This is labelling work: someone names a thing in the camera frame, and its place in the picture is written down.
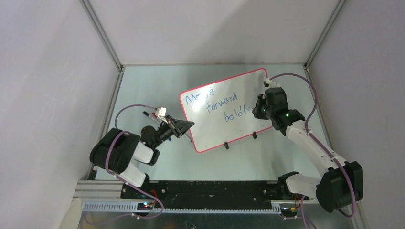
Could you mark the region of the pink framed whiteboard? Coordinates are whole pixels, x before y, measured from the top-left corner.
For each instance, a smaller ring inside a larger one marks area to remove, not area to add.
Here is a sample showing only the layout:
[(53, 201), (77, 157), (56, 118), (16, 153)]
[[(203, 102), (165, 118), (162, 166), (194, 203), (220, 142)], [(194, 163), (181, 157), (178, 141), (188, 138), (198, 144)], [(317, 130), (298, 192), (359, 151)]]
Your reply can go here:
[(270, 121), (254, 118), (257, 97), (265, 90), (267, 70), (255, 69), (179, 95), (184, 116), (198, 153), (224, 146), (272, 127)]

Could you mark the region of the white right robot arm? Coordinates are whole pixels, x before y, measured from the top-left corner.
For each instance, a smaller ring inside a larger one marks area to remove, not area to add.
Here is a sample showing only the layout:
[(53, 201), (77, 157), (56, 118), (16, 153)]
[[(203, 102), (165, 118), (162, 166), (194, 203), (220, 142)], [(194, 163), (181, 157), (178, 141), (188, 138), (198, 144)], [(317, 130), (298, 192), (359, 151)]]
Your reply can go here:
[(324, 145), (309, 128), (308, 121), (298, 111), (289, 109), (287, 95), (280, 87), (266, 89), (257, 97), (252, 111), (260, 120), (270, 120), (275, 130), (295, 143), (312, 162), (319, 178), (308, 177), (299, 172), (286, 173), (278, 178), (278, 194), (291, 199), (296, 194), (312, 198), (331, 213), (343, 214), (343, 208), (352, 207), (353, 217), (357, 201), (363, 198), (363, 169), (356, 162), (348, 162)]

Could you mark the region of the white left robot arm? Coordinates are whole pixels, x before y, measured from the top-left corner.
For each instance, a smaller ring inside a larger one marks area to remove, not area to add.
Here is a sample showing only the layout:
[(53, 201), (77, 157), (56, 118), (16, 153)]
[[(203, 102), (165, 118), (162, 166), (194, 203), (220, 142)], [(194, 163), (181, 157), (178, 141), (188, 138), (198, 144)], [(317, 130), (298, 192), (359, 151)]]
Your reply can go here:
[(151, 192), (151, 186), (147, 183), (149, 176), (140, 171), (134, 162), (154, 165), (160, 155), (157, 147), (172, 137), (181, 138), (195, 124), (174, 119), (170, 115), (166, 115), (165, 119), (158, 128), (145, 126), (140, 135), (110, 129), (92, 149), (90, 162), (132, 184), (132, 192), (138, 198), (147, 198)]

